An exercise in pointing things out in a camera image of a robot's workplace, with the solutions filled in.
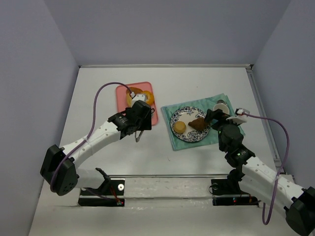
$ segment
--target gray wall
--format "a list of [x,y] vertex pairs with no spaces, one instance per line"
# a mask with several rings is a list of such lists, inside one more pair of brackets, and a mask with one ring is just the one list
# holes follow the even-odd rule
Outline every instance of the gray wall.
[[28,235],[77,64],[42,0],[0,1],[0,235]]
[[45,0],[79,64],[254,63],[290,0]]
[[[254,66],[268,116],[287,127],[286,170],[299,184],[315,185],[315,1],[292,0]],[[272,124],[280,155],[285,136]]]

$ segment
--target white table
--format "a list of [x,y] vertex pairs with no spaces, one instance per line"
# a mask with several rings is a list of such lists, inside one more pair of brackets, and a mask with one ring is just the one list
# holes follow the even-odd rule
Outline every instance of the white table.
[[[81,68],[63,131],[61,145],[87,134],[97,89],[111,81],[126,84],[149,81],[154,90],[158,125],[145,132],[139,143],[126,137],[100,150],[81,167],[101,167],[110,175],[228,174],[232,169],[218,145],[173,151],[160,108],[164,105],[210,97],[229,96],[233,108],[258,114],[245,68]],[[99,96],[96,126],[115,114],[115,86]],[[242,125],[244,144],[275,169],[262,122],[250,118]],[[30,236],[85,235],[296,235],[276,212],[271,223],[261,223],[254,206],[212,206],[210,178],[171,178],[165,187],[159,178],[127,178],[125,197],[164,197],[164,200],[126,200],[125,207],[76,206],[79,189],[58,197],[45,182]],[[178,200],[181,197],[196,197]]]

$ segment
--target decorative plate rim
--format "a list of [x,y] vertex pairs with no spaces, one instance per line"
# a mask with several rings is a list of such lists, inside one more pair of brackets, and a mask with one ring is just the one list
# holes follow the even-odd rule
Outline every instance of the decorative plate rim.
[[175,122],[178,121],[179,114],[182,113],[183,111],[187,111],[187,110],[197,111],[198,114],[195,116],[196,118],[197,118],[197,116],[206,117],[206,113],[197,107],[193,107],[193,106],[181,107],[181,108],[177,109],[173,113],[173,115],[171,116],[171,119],[170,119],[171,130],[177,138],[179,138],[180,140],[183,140],[185,142],[194,143],[194,142],[201,141],[209,134],[210,126],[208,126],[203,131],[193,130],[193,131],[189,132],[188,134],[190,134],[190,137],[188,137],[188,134],[184,135],[184,134],[176,133],[175,130],[173,129]]

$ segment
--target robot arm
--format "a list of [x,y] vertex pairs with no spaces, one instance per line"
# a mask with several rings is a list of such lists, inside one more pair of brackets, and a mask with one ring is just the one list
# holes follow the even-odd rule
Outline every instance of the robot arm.
[[[40,173],[49,184],[52,182],[55,170],[61,165],[53,184],[54,192],[62,196],[75,187],[99,188],[110,181],[107,174],[100,168],[85,170],[79,167],[106,145],[133,133],[136,137],[136,132],[140,131],[139,137],[136,137],[136,142],[138,142],[144,130],[151,130],[151,107],[141,98],[135,97],[133,101],[131,108],[126,108],[125,111],[111,116],[108,121],[95,129],[88,140],[85,136],[64,147],[59,148],[53,145],[47,150]],[[66,155],[84,140],[86,142],[63,161]]]
[[219,149],[226,153],[225,158],[235,168],[228,175],[232,183],[239,183],[240,189],[255,195],[266,204],[273,202],[275,210],[280,213],[288,225],[299,235],[307,236],[315,229],[315,189],[305,189],[266,166],[255,154],[243,144],[244,136],[238,125],[246,122],[243,111],[236,110],[236,117],[230,117],[221,110],[207,111],[206,122],[213,119],[212,125],[218,131]]

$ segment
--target plate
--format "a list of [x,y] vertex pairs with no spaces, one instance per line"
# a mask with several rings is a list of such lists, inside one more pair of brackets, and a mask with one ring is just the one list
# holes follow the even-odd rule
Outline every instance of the plate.
[[[198,142],[203,140],[210,131],[210,126],[205,128],[203,131],[197,131],[188,125],[189,122],[197,119],[198,117],[206,117],[203,110],[196,107],[182,107],[178,109],[171,117],[170,125],[175,136],[186,142]],[[186,130],[183,134],[176,133],[173,126],[176,122],[182,121],[186,125]]]

